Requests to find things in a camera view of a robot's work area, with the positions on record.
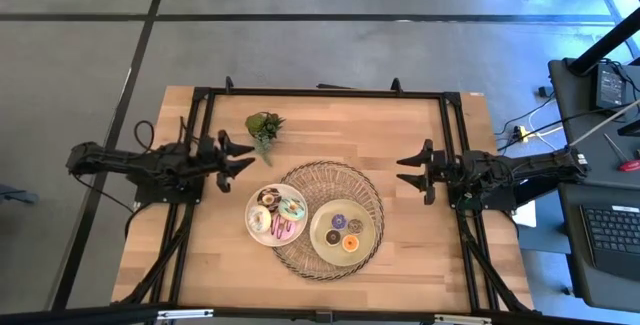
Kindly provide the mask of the white frosted donut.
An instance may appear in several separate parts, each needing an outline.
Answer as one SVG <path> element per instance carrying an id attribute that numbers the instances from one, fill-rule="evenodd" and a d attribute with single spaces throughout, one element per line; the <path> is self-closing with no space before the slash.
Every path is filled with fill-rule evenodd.
<path id="1" fill-rule="evenodd" d="M 247 213 L 247 225 L 254 233 L 264 233 L 271 228 L 271 212 L 264 206 L 252 206 Z"/>

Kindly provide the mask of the black laptop with keyboard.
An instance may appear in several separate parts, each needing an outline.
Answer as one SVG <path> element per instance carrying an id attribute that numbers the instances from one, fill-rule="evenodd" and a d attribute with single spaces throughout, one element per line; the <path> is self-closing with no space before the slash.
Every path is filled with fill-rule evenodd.
<path id="1" fill-rule="evenodd" d="M 640 191 L 562 184 L 559 196 L 576 296 L 640 313 Z"/>

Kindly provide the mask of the pale green round plate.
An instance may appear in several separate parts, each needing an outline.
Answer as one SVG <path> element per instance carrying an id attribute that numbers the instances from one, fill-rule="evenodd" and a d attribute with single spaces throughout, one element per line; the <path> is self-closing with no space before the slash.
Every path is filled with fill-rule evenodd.
<path id="1" fill-rule="evenodd" d="M 343 230 L 338 230 L 342 238 L 337 246 L 329 246 L 325 242 L 326 232 L 334 229 L 331 225 L 331 219 L 336 214 L 343 214 L 348 221 L 356 218 L 364 223 L 363 231 L 355 235 L 360 242 L 357 251 L 348 253 L 342 248 L 343 237 L 350 234 L 347 226 Z M 361 263 L 371 253 L 376 243 L 378 231 L 372 216 L 363 206 L 352 200 L 338 199 L 319 207 L 311 220 L 309 235 L 314 250 L 322 260 L 337 267 L 347 267 Z"/>

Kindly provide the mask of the pink donut with chocolate drizzle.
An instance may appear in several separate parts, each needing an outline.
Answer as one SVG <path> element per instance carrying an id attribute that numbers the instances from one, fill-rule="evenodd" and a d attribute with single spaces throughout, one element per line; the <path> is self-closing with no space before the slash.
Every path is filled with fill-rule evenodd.
<path id="1" fill-rule="evenodd" d="M 296 231 L 296 222 L 283 218 L 281 215 L 276 214 L 272 218 L 270 233 L 279 241 L 288 240 L 293 236 Z"/>

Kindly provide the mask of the black side desk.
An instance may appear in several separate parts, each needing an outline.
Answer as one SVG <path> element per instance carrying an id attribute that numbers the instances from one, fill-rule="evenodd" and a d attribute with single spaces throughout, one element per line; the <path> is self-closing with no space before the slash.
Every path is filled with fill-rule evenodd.
<path id="1" fill-rule="evenodd" d="M 567 141 L 571 143 L 582 135 L 587 136 L 575 145 L 591 168 L 585 182 L 589 185 L 640 190 L 640 170 L 624 172 L 619 169 L 626 160 L 635 160 L 640 151 L 640 136 L 618 134 L 625 124 L 640 120 L 637 109 L 631 108 L 625 114 L 624 122 L 610 122 L 590 133 L 590 129 L 613 114 L 591 107 L 595 80 L 592 76 L 574 76 L 562 60 L 549 61 L 548 69 L 564 120 Z"/>

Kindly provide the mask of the black power adapter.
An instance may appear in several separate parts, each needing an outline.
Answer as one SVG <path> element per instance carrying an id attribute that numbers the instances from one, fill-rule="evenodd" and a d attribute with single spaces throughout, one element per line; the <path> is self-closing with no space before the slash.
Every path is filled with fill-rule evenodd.
<path id="1" fill-rule="evenodd" d="M 594 105 L 609 109 L 626 102 L 626 82 L 614 65 L 599 64 L 596 67 Z"/>

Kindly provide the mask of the red handled screwdriver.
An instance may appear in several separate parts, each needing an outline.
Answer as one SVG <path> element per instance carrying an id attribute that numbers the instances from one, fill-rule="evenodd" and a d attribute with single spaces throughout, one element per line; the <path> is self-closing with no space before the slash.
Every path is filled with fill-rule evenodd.
<path id="1" fill-rule="evenodd" d="M 618 166 L 618 170 L 621 172 L 634 172 L 640 170 L 640 160 L 630 159 L 628 158 L 622 150 L 617 146 L 617 144 L 611 139 L 611 137 L 607 134 L 604 134 L 604 138 L 607 143 L 611 146 L 616 156 L 619 158 L 620 163 Z"/>

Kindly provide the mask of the small green artificial plant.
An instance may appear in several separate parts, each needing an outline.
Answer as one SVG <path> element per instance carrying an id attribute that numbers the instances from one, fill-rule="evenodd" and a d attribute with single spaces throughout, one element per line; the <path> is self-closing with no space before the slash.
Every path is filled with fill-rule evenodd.
<path id="1" fill-rule="evenodd" d="M 257 112 L 248 116 L 245 127 L 253 138 L 254 151 L 263 159 L 267 166 L 272 166 L 270 151 L 273 141 L 278 137 L 278 131 L 282 128 L 285 118 L 277 113 Z"/>

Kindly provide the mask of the thin white rod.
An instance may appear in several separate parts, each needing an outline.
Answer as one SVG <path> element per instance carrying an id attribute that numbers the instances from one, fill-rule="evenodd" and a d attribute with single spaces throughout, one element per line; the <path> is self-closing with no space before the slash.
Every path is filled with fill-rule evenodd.
<path id="1" fill-rule="evenodd" d="M 575 145 L 577 145 L 578 143 L 580 143 L 581 141 L 585 140 L 586 138 L 588 138 L 589 136 L 591 136 L 594 132 L 596 132 L 597 130 L 601 129 L 602 127 L 606 126 L 608 123 L 612 122 L 613 120 L 617 119 L 618 117 L 624 115 L 626 112 L 628 112 L 630 109 L 632 109 L 633 107 L 637 107 L 638 105 L 640 105 L 640 99 L 635 100 L 634 102 L 628 104 L 627 106 L 625 106 L 624 108 L 620 109 L 619 111 L 617 111 L 616 113 L 612 114 L 611 116 L 609 116 L 608 118 L 606 118 L 605 120 L 601 121 L 600 123 L 598 123 L 597 125 L 593 126 L 592 128 L 590 128 L 586 133 L 584 133 L 583 135 L 581 135 L 579 138 L 575 139 L 574 141 L 570 142 L 568 144 L 569 147 L 573 147 Z"/>

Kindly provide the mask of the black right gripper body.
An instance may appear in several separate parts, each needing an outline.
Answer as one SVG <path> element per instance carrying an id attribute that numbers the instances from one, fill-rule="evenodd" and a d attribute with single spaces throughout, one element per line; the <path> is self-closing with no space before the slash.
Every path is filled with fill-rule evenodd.
<path id="1" fill-rule="evenodd" d="M 432 151 L 432 161 L 423 164 L 424 174 L 428 177 L 429 188 L 424 192 L 424 204 L 432 205 L 436 200 L 435 184 L 446 186 L 449 203 L 456 204 L 462 195 L 463 170 L 459 158 L 449 160 L 445 150 L 435 150 L 431 139 L 424 141 L 421 150 Z"/>

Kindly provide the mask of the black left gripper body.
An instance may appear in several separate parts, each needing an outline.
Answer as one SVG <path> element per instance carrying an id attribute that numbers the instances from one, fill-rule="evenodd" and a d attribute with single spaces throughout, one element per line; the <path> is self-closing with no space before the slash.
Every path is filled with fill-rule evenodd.
<path id="1" fill-rule="evenodd" d="M 226 153 L 228 141 L 229 136 L 225 130 L 219 130 L 216 139 L 210 135 L 202 135 L 196 153 L 200 163 L 206 168 L 205 174 L 216 174 L 216 185 L 223 193 L 231 191 L 231 175 Z"/>

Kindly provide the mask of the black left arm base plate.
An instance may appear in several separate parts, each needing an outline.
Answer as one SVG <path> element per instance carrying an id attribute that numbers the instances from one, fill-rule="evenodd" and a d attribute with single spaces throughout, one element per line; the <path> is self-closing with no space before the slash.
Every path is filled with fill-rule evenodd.
<path id="1" fill-rule="evenodd" d="M 184 175 L 164 168 L 151 175 L 134 175 L 134 200 L 140 203 L 197 204 L 204 189 L 204 175 Z"/>

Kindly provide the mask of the mint green frosted donut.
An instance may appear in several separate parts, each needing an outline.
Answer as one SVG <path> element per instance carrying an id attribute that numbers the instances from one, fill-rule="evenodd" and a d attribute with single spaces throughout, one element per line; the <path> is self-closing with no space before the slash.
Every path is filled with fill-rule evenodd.
<path id="1" fill-rule="evenodd" d="M 279 203 L 278 212 L 288 221 L 299 221 L 306 216 L 306 205 L 296 198 L 283 198 Z"/>

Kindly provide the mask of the chocolate frosted large donut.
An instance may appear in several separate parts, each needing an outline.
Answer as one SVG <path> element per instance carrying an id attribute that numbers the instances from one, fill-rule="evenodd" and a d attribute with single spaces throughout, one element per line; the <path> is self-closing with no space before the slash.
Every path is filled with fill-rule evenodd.
<path id="1" fill-rule="evenodd" d="M 262 189 L 257 196 L 257 203 L 265 207 L 271 213 L 278 209 L 281 200 L 282 195 L 275 187 L 266 187 Z"/>

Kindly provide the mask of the white round plate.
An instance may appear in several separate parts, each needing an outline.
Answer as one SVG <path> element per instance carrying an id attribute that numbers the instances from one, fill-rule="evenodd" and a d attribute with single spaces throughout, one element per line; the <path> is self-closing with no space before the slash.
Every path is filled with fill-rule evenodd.
<path id="1" fill-rule="evenodd" d="M 254 232 L 252 232 L 252 231 L 249 229 L 249 227 L 248 227 L 248 225 L 247 225 L 247 213 L 248 213 L 248 210 L 249 210 L 252 206 L 257 206 L 257 205 L 259 205 L 259 204 L 257 203 L 257 196 L 258 196 L 258 193 L 259 193 L 262 189 L 264 189 L 264 188 L 266 188 L 266 187 L 275 187 L 275 188 L 277 188 L 277 189 L 279 190 L 279 192 L 281 193 L 281 195 L 282 195 L 282 199 L 283 199 L 283 198 L 296 198 L 296 199 L 299 199 L 299 200 L 303 201 L 303 202 L 304 202 L 304 204 L 306 205 L 306 216 L 305 216 L 305 218 L 304 218 L 304 219 L 302 219 L 302 220 L 299 220 L 299 221 L 295 221 L 295 222 L 296 222 L 296 224 L 297 224 L 297 226 L 296 226 L 296 231 L 295 231 L 295 233 L 293 234 L 293 236 L 292 236 L 291 238 L 289 238 L 288 240 L 285 240 L 285 241 L 279 241 L 279 240 L 277 240 L 276 238 L 274 238 L 274 237 L 271 235 L 271 233 L 270 233 L 270 229 L 269 229 L 268 231 L 264 232 L 264 233 L 254 233 Z M 245 225 L 246 225 L 247 231 L 249 232 L 249 234 L 251 235 L 251 237 L 252 237 L 254 240 L 256 240 L 258 243 L 260 243 L 260 244 L 262 244 L 262 245 L 265 245 L 265 246 L 268 246 L 268 247 L 281 247 L 281 246 L 288 245 L 288 244 L 292 243 L 294 240 L 296 240 L 296 239 L 297 239 L 297 238 L 298 238 L 298 237 L 303 233 L 303 231 L 304 231 L 304 230 L 305 230 L 305 228 L 306 228 L 307 222 L 308 222 L 309 213 L 310 213 L 309 206 L 307 205 L 307 203 L 306 203 L 306 201 L 305 201 L 305 199 L 304 199 L 303 195 L 302 195 L 298 190 L 296 190 L 296 189 L 295 189 L 294 187 L 292 187 L 292 186 L 285 185 L 285 184 L 271 184 L 271 185 L 268 185 L 268 186 L 262 187 L 261 189 L 257 190 L 257 191 L 256 191 L 256 192 L 255 192 L 255 193 L 254 193 L 250 198 L 249 198 L 249 201 L 248 201 L 248 203 L 247 203 L 247 205 L 246 205 L 246 209 L 245 209 L 244 221 L 245 221 Z M 276 214 L 279 214 L 278 209 L 277 209 L 275 212 L 271 213 L 272 218 L 273 218 Z"/>

